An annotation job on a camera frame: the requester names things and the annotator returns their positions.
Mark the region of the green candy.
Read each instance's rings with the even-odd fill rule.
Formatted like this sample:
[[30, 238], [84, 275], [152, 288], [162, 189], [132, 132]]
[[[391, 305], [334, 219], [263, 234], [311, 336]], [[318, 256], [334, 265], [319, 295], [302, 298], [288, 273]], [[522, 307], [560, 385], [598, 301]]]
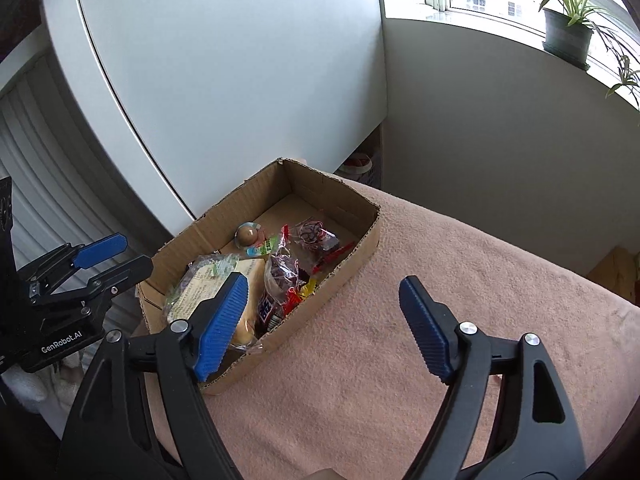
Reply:
[[270, 236], [265, 238], [262, 242], [257, 245], [250, 246], [246, 250], [246, 254], [250, 258], [262, 258], [272, 254], [275, 250], [277, 250], [280, 246], [280, 236]]

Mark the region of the white cabinet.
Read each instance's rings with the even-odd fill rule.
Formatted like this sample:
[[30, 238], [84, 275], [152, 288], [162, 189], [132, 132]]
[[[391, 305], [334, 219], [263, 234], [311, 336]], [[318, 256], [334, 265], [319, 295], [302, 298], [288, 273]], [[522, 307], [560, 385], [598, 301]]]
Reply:
[[288, 157], [334, 171], [382, 122], [380, 0], [42, 0], [107, 156], [178, 233]]

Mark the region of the potted spider plant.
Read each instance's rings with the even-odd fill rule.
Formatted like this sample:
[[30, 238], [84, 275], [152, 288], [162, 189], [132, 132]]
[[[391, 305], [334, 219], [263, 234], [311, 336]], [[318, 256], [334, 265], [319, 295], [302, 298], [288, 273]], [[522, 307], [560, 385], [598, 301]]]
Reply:
[[586, 72], [591, 43], [610, 66], [614, 81], [606, 96], [626, 96], [639, 105], [639, 33], [634, 30], [622, 0], [541, 0], [544, 50]]

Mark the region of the bagged sliced bread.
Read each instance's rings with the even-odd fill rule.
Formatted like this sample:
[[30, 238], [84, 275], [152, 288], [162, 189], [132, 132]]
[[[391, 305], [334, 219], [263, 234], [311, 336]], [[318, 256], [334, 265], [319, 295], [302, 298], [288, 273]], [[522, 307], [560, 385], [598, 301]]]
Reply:
[[244, 275], [248, 283], [248, 299], [230, 341], [230, 347], [247, 350], [256, 341], [255, 323], [260, 297], [265, 291], [265, 261], [241, 259], [238, 255], [219, 252], [196, 258], [179, 284], [165, 299], [164, 313], [168, 323], [179, 318], [187, 320], [201, 301], [213, 298], [232, 272]]

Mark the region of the yellow candy packet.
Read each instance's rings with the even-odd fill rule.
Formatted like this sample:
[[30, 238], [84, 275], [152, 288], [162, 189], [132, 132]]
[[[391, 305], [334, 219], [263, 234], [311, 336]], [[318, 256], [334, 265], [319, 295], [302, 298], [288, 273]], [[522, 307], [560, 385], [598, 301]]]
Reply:
[[299, 289], [298, 296], [300, 300], [305, 300], [310, 297], [314, 290], [317, 287], [317, 280], [315, 278], [310, 278], [309, 281]]

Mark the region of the clear dark jujube bag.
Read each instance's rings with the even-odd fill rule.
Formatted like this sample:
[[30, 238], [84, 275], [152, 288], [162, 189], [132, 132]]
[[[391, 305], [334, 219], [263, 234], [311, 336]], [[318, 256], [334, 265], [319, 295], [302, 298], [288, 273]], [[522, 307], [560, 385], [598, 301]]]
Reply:
[[315, 278], [318, 287], [322, 278], [356, 246], [355, 242], [343, 242], [335, 234], [340, 240], [339, 248], [334, 252], [313, 254], [294, 240], [295, 226], [282, 228], [280, 246], [269, 255], [265, 266], [265, 292], [282, 306], [282, 316], [289, 315], [304, 301], [298, 296], [303, 284]]

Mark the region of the Snickers bar Chinese label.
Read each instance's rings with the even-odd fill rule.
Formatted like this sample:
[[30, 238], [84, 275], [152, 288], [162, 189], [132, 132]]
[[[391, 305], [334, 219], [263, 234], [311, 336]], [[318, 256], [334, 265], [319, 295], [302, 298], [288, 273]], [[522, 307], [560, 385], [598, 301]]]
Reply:
[[262, 338], [274, 330], [283, 320], [282, 306], [266, 292], [262, 294], [258, 302], [257, 318], [255, 323], [256, 338]]

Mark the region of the pink table cloth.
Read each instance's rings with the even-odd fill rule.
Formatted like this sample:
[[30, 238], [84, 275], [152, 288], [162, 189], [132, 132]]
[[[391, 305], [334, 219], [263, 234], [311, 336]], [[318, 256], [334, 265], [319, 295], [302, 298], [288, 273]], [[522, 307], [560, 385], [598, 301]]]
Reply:
[[247, 219], [280, 229], [321, 214], [350, 254], [258, 345], [212, 382], [177, 367], [151, 377], [160, 443], [202, 479], [401, 479], [432, 451], [452, 478], [484, 453], [475, 437], [492, 370], [520, 376], [516, 414], [537, 403], [535, 366], [558, 389], [564, 422], [590, 465], [639, 396], [639, 311], [628, 301], [501, 240], [292, 160], [260, 170], [153, 259], [137, 293], [146, 327], [186, 265], [231, 250]]

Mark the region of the braised egg clear wrapper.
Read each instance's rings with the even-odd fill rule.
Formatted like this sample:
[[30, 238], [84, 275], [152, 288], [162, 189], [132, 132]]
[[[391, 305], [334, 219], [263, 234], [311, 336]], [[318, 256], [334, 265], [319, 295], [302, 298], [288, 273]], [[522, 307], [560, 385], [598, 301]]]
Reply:
[[239, 249], [257, 247], [266, 240], [262, 226], [257, 222], [243, 222], [234, 233], [234, 244]]

